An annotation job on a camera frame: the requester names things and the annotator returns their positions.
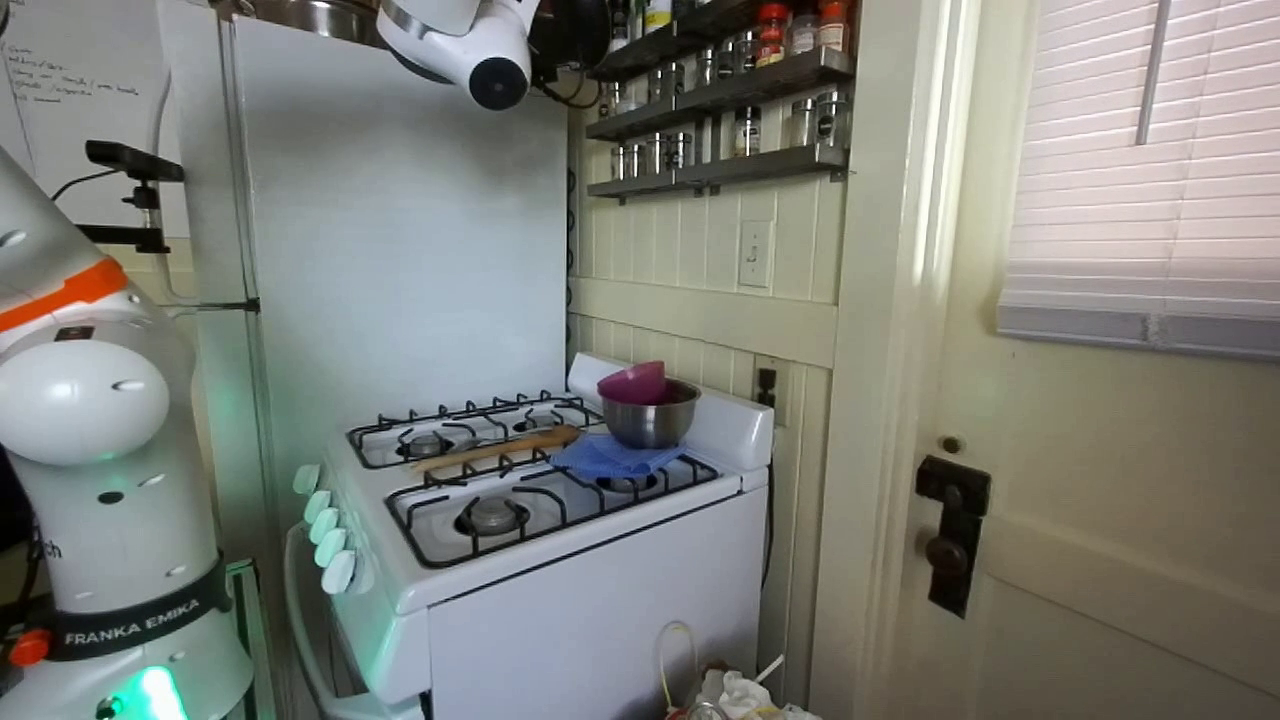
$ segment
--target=stove knob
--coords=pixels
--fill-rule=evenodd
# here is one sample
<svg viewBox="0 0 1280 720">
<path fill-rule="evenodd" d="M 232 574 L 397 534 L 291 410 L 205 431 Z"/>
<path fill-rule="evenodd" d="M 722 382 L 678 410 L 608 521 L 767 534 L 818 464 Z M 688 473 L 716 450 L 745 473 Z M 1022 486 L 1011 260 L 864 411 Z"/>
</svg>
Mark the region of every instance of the stove knob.
<svg viewBox="0 0 1280 720">
<path fill-rule="evenodd" d="M 333 566 L 322 576 L 325 595 L 350 591 L 358 582 L 358 551 L 336 551 Z"/>
<path fill-rule="evenodd" d="M 322 470 L 322 464 L 300 464 L 300 470 L 291 473 L 291 498 L 312 498 L 312 494 L 322 487 L 322 479 L 325 479 L 325 470 Z"/>
<path fill-rule="evenodd" d="M 325 507 L 325 514 L 312 521 L 308 539 L 322 545 L 333 530 L 336 530 L 336 507 Z"/>
<path fill-rule="evenodd" d="M 329 505 L 333 505 L 333 494 L 312 494 L 308 507 L 304 507 L 304 521 L 318 524 L 318 517 L 329 514 Z"/>
<path fill-rule="evenodd" d="M 333 561 L 336 561 L 336 551 L 346 551 L 350 550 L 350 534 L 346 530 L 333 530 L 333 534 L 325 534 L 322 536 L 322 545 L 318 545 L 318 569 L 329 569 Z"/>
</svg>

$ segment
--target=white stove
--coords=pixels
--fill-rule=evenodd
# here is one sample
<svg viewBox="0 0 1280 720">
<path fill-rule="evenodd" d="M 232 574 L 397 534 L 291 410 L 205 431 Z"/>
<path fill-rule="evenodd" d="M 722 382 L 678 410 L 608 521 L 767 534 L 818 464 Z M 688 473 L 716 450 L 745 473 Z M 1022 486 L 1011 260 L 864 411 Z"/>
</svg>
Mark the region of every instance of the white stove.
<svg viewBox="0 0 1280 720">
<path fill-rule="evenodd" d="M 658 717 L 663 675 L 755 663 L 771 411 L 706 391 L 648 473 L 563 470 L 605 431 L 611 367 L 579 356 L 570 391 L 381 417 L 300 470 L 289 599 L 329 717 Z M 358 697 L 318 663 L 308 576 Z"/>
</svg>

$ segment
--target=door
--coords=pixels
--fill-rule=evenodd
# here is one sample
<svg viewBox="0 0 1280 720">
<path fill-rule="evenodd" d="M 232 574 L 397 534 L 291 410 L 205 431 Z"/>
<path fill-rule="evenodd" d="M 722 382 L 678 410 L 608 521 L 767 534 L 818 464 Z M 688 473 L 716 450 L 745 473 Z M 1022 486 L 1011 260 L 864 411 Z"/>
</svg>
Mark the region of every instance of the door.
<svg viewBox="0 0 1280 720">
<path fill-rule="evenodd" d="M 848 213 L 879 271 L 846 266 L 811 707 L 1280 717 L 1280 367 L 993 338 L 1029 30 L 1025 0 L 864 10 L 864 150 L 906 164 Z M 926 458 L 993 478 L 965 616 L 928 603 Z"/>
</svg>

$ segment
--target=window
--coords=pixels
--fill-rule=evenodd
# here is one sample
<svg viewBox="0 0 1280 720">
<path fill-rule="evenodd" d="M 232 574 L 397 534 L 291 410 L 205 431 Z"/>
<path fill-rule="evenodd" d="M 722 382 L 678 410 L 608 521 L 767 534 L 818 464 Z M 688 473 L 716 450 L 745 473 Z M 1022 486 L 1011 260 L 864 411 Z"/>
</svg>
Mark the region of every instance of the window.
<svg viewBox="0 0 1280 720">
<path fill-rule="evenodd" d="M 1280 359 L 1280 0 L 1045 0 L 1001 331 Z"/>
</svg>

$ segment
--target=door handle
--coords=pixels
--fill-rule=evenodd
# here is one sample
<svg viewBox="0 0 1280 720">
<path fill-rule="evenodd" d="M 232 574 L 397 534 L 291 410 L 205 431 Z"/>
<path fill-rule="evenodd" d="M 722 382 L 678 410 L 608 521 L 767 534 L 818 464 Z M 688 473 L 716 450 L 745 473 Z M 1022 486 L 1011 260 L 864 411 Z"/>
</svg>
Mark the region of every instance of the door handle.
<svg viewBox="0 0 1280 720">
<path fill-rule="evenodd" d="M 926 458 L 916 470 L 916 498 L 946 505 L 937 536 L 926 539 L 926 561 L 932 566 L 928 599 L 965 616 L 978 539 L 984 534 L 993 500 L 993 478 L 941 458 Z"/>
</svg>

